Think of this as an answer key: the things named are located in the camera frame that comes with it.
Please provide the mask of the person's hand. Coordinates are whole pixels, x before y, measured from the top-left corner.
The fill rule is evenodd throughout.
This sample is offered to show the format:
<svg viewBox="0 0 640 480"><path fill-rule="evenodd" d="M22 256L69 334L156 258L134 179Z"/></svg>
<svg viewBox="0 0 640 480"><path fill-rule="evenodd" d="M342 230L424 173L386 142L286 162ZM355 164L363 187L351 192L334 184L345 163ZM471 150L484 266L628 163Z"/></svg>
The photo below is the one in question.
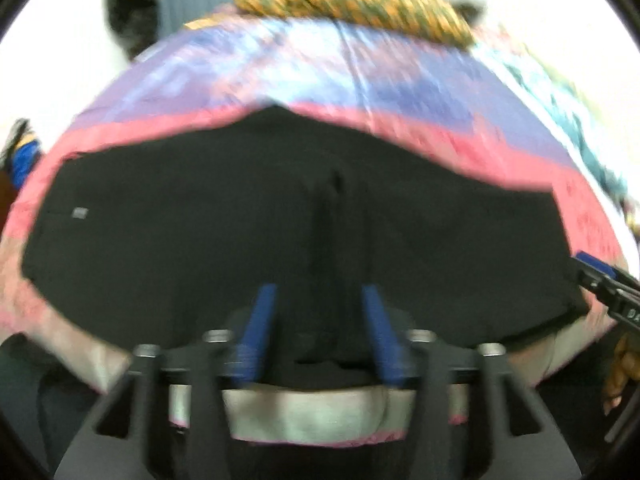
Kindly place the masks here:
<svg viewBox="0 0 640 480"><path fill-rule="evenodd" d="M626 333L616 344L613 363L604 383L603 408L605 414L620 405L628 382L638 382L639 367L639 337Z"/></svg>

